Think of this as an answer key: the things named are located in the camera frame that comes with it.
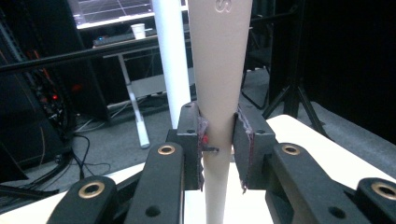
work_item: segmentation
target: white tapered tube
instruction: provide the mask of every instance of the white tapered tube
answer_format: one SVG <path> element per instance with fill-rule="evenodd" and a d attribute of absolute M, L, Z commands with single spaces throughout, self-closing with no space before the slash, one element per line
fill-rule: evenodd
<path fill-rule="evenodd" d="M 252 0 L 189 1 L 198 106 L 208 119 L 204 155 L 206 223 L 222 223 L 239 88 L 248 42 Z"/>
<path fill-rule="evenodd" d="M 172 127 L 191 101 L 180 0 L 152 0 Z"/>

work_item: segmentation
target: white table surface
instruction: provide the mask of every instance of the white table surface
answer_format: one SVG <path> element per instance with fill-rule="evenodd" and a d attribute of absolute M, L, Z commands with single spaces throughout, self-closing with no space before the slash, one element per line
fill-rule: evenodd
<path fill-rule="evenodd" d="M 380 177 L 396 182 L 389 175 L 292 117 L 281 115 L 268 119 L 268 123 L 276 133 L 279 143 L 289 142 L 304 147 L 333 180 L 350 188 L 355 189 L 359 181 L 365 177 Z M 144 164 L 139 164 L 118 171 L 110 177 L 116 183 L 120 183 L 125 178 L 141 171 L 143 166 Z M 224 224 L 273 223 L 265 203 L 265 191 L 248 190 L 242 194 L 238 176 L 235 164 L 231 163 Z M 46 223 L 53 208 L 64 195 L 65 192 L 5 213 L 0 216 L 0 223 Z M 201 191 L 186 191 L 184 222 L 186 224 L 205 223 L 205 195 Z"/>

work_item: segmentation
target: desk leg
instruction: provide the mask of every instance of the desk leg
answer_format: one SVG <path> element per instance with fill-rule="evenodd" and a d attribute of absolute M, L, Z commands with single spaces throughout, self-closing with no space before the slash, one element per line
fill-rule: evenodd
<path fill-rule="evenodd" d="M 139 142 L 142 148 L 149 147 L 149 136 L 146 130 L 146 124 L 143 120 L 143 116 L 140 114 L 139 107 L 137 106 L 136 98 L 134 97 L 134 91 L 132 90 L 131 80 L 129 79 L 128 72 L 126 70 L 125 61 L 122 54 L 118 55 L 119 62 L 122 70 L 122 74 L 125 78 L 126 89 L 128 90 L 129 98 L 131 99 L 132 107 L 134 108 L 134 115 L 136 120 L 137 134 L 139 135 Z"/>

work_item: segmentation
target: black metal bracket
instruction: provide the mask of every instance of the black metal bracket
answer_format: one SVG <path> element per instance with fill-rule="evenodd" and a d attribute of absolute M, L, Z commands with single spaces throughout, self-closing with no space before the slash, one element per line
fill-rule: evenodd
<path fill-rule="evenodd" d="M 196 103 L 184 105 L 167 137 L 179 144 L 152 147 L 143 172 L 117 186 L 102 176 L 77 182 L 49 223 L 183 223 L 184 190 L 203 183 L 200 119 Z M 396 223 L 395 183 L 366 178 L 353 190 L 333 181 L 303 147 L 279 144 L 251 105 L 238 107 L 233 147 L 243 190 L 266 190 L 275 223 Z"/>

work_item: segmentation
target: paper cup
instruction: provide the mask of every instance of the paper cup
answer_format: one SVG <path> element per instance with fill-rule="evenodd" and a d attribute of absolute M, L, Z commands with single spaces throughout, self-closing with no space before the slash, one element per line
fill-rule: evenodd
<path fill-rule="evenodd" d="M 131 26 L 132 31 L 134 32 L 135 39 L 143 39 L 146 37 L 145 31 L 145 23 L 138 23 Z"/>

